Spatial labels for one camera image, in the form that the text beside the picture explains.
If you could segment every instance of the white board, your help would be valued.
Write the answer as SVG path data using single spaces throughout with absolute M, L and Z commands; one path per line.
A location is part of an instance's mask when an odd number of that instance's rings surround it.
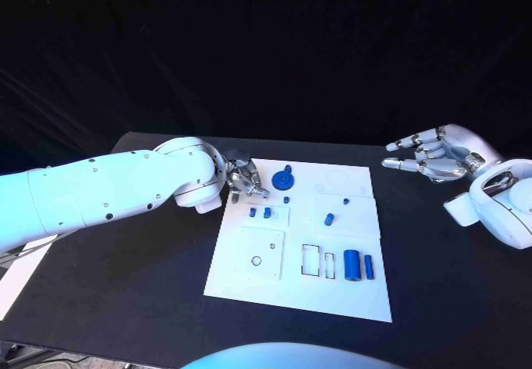
M 271 196 L 269 199 L 241 196 L 237 204 L 228 199 L 204 294 L 391 322 L 370 169 L 253 160 Z M 287 165 L 292 165 L 295 187 L 279 191 L 271 177 Z M 290 197 L 289 204 L 283 202 L 284 196 Z M 271 208 L 271 218 L 264 218 L 266 207 Z M 257 209 L 254 218 L 250 217 L 251 208 Z M 328 213 L 335 214 L 331 226 L 323 223 Z M 319 246 L 318 277 L 302 274 L 303 245 Z M 348 281 L 344 277 L 344 251 L 348 249 L 361 252 L 361 281 Z M 326 254 L 333 254 L 333 258 L 328 256 L 328 263 Z M 365 276 L 367 254 L 372 256 L 375 280 Z M 253 261 L 256 256 L 261 258 L 259 266 L 254 265 L 259 259 Z M 308 259 L 315 263 L 315 251 Z M 326 272 L 332 259 L 335 279 L 331 271 Z M 306 269 L 315 271 L 315 265 Z

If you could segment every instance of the white robot body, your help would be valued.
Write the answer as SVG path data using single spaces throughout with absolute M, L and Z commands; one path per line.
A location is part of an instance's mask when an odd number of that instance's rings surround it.
M 201 213 L 221 206 L 224 157 L 198 138 L 173 151 L 130 151 L 0 177 L 0 253 L 54 234 L 156 209 L 175 195 Z
M 491 196 L 488 182 L 511 172 L 519 181 Z M 457 223 L 468 227 L 481 221 L 496 238 L 514 248 L 532 246 L 532 161 L 509 160 L 494 166 L 472 183 L 470 191 L 443 206 Z

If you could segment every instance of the rectangular cutout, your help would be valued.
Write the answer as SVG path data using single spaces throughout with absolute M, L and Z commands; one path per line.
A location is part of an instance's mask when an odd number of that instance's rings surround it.
M 336 279 L 335 254 L 331 252 L 325 253 L 325 277 L 328 279 Z
M 305 244 L 302 251 L 302 274 L 319 277 L 319 246 Z

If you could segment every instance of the robotic hand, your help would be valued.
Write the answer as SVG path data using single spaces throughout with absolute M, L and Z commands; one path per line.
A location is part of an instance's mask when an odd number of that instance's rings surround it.
M 0 254 L 29 241 L 150 211 L 171 196 L 179 206 L 205 213 L 222 206 L 227 181 L 234 202 L 241 192 L 267 198 L 250 155 L 230 154 L 227 158 L 199 138 L 176 138 L 153 151 L 0 176 Z
M 416 160 L 387 158 L 382 165 L 419 171 L 434 183 L 472 179 L 470 191 L 443 205 L 466 227 L 481 221 L 515 248 L 532 246 L 532 161 L 504 161 L 483 138 L 459 125 L 444 125 L 388 144 L 416 147 Z

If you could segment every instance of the blue gear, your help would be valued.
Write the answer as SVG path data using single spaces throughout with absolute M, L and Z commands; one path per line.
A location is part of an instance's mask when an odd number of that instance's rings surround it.
M 271 178 L 271 184 L 280 191 L 292 189 L 295 186 L 295 176 L 292 175 L 292 167 L 287 165 L 284 171 L 279 171 Z

